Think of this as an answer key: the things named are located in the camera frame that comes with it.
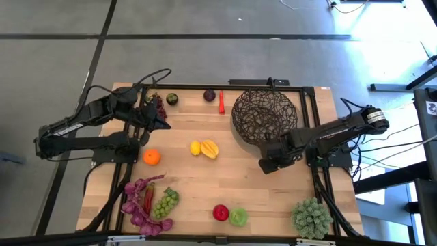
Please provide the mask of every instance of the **label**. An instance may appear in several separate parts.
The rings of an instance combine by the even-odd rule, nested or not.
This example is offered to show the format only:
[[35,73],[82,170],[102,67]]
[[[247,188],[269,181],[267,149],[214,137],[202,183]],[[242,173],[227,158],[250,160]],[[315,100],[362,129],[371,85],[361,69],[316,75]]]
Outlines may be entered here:
[[385,116],[381,115],[381,116],[376,116],[372,119],[369,120],[369,124],[372,124],[374,122],[377,122],[378,120],[385,120]]
[[55,135],[55,136],[62,136],[62,135],[65,135],[65,134],[67,134],[67,133],[69,133],[69,132],[71,132],[71,131],[74,131],[74,130],[76,130],[76,129],[79,129],[79,128],[81,128],[82,126],[83,126],[83,125],[82,125],[81,123],[78,123],[78,124],[75,124],[74,126],[70,126],[70,127],[68,127],[68,128],[63,129],[62,131],[59,131],[59,132],[55,133],[54,135]]
[[426,102],[426,111],[429,115],[437,115],[437,102]]
[[384,115],[384,113],[382,111],[370,113],[370,114],[367,115],[367,119],[370,120],[371,118],[379,116],[379,115]]

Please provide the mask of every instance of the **orange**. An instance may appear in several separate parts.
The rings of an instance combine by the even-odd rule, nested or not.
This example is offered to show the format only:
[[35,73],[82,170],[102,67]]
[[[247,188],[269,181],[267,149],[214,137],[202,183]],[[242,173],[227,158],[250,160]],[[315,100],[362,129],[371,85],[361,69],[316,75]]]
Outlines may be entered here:
[[161,155],[158,150],[150,149],[144,152],[143,160],[148,165],[157,165],[160,159]]

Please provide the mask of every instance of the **red apple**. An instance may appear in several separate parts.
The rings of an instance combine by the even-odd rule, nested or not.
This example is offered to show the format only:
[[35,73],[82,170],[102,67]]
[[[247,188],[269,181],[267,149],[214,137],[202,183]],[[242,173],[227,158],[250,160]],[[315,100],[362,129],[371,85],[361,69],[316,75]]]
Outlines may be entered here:
[[229,209],[225,205],[219,204],[214,207],[212,215],[218,221],[225,221],[229,217]]

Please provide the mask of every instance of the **grape bunch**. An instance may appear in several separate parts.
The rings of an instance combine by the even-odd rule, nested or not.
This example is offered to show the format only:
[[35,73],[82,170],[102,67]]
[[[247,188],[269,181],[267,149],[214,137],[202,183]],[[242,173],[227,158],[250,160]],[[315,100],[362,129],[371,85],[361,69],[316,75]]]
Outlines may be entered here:
[[170,189],[168,187],[164,191],[164,196],[158,200],[151,212],[152,217],[155,219],[165,218],[170,211],[178,204],[179,202],[179,194],[178,192]]
[[156,108],[158,109],[158,114],[162,119],[167,119],[167,113],[165,113],[164,110],[164,104],[163,104],[163,99],[159,96],[156,95]]

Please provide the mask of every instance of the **concrete floor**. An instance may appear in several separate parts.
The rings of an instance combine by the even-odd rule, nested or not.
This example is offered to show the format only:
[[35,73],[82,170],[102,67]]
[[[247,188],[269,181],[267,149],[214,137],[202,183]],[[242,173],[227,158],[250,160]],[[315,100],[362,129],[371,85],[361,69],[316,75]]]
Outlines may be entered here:
[[[0,34],[100,33],[110,2],[3,0]],[[421,1],[406,1],[407,8],[399,3],[371,3],[351,14],[330,11],[325,0],[286,2],[309,9],[290,10],[269,0],[118,1],[109,33],[350,34],[354,41],[107,40],[93,84],[111,87],[114,82],[136,81],[166,67],[173,74],[163,83],[226,84],[229,79],[272,76],[289,79],[296,86],[331,87],[337,113],[345,115],[341,97],[383,109],[408,103],[412,94],[369,92],[368,87],[372,83],[409,83],[432,67],[421,42],[429,44],[437,32]],[[347,11],[358,5],[348,3],[339,8]],[[0,40],[0,150],[27,159],[24,165],[0,165],[0,221],[7,225],[0,229],[1,238],[28,236],[35,229],[54,163],[35,157],[32,140],[40,126],[74,111],[96,44],[97,40]],[[101,95],[96,91],[90,98]],[[390,132],[417,122],[414,110],[394,111],[388,117]],[[91,128],[79,135],[97,135],[98,131]],[[378,144],[415,141],[417,137],[416,129],[408,136]],[[85,155],[74,153],[72,157]],[[386,155],[369,154],[373,158]],[[401,156],[386,163],[402,166],[413,162]],[[89,161],[69,162],[48,234],[74,231],[88,169]],[[372,238],[390,239],[374,233],[371,225],[364,226]]]

